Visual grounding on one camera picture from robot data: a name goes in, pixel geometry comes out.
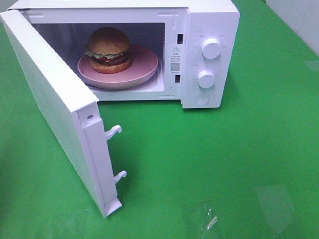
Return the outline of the round microwave door button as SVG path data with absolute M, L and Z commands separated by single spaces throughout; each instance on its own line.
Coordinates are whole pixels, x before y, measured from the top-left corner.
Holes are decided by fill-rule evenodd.
M 209 103 L 210 101 L 210 96 L 209 94 L 199 94 L 198 96 L 196 96 L 195 98 L 195 102 L 199 105 L 199 106 L 205 106 Z

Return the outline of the pink plate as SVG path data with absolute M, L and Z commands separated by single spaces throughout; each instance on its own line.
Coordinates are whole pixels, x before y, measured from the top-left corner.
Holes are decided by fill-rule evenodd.
M 132 44 L 130 47 L 130 64 L 127 69 L 113 74 L 95 71 L 84 55 L 78 62 L 78 71 L 85 82 L 106 90 L 126 90 L 137 87 L 148 81 L 158 68 L 159 59 L 148 48 Z

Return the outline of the white microwave door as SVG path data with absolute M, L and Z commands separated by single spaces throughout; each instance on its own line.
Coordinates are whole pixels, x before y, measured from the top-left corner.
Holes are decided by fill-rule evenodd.
M 98 98 L 18 10 L 1 18 L 35 101 L 104 217 L 121 207 Z

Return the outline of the burger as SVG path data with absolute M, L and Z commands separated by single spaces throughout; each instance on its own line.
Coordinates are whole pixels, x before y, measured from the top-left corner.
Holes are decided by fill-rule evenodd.
M 118 73 L 130 65 L 130 40 L 116 28 L 102 27 L 89 36 L 85 55 L 96 72 Z

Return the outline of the lower white microwave knob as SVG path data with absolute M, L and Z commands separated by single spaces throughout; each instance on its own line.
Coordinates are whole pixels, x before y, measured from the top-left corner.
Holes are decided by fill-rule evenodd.
M 201 88 L 211 88 L 215 84 L 215 81 L 215 76 L 211 71 L 204 70 L 198 74 L 198 84 Z

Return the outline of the white microwave knob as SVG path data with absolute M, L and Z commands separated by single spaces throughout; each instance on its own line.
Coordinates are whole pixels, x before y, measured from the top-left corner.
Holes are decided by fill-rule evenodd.
M 215 84 L 215 81 L 215 76 L 211 71 L 204 70 L 198 74 L 198 84 L 201 88 L 211 88 Z
M 206 59 L 214 59 L 221 53 L 222 45 L 219 39 L 211 37 L 205 39 L 201 44 L 202 55 Z

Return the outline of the white microwave oven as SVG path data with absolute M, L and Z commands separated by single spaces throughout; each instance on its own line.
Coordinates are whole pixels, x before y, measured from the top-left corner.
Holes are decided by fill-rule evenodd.
M 221 104 L 240 12 L 229 0 L 19 0 L 18 10 L 82 82 L 102 101 L 179 100 L 184 108 L 217 108 Z M 78 62 L 88 37 L 110 26 L 124 32 L 131 44 L 148 48 L 159 59 L 156 73 L 126 90 L 106 90 L 85 82 Z M 201 44 L 217 38 L 218 57 L 206 59 Z M 198 84 L 201 71 L 211 71 L 215 84 Z M 209 94 L 205 106 L 195 102 Z

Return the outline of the upper white microwave knob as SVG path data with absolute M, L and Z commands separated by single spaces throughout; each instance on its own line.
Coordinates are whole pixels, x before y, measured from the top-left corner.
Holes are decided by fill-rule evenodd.
M 206 59 L 214 59 L 221 53 L 222 45 L 219 39 L 211 37 L 205 39 L 201 44 L 202 55 Z

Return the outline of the green table cloth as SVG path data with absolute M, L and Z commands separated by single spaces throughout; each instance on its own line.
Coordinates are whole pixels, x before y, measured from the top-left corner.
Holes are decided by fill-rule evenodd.
M 223 101 L 100 102 L 122 207 L 104 218 L 0 30 L 3 239 L 316 239 L 319 59 L 263 0 L 241 17 Z

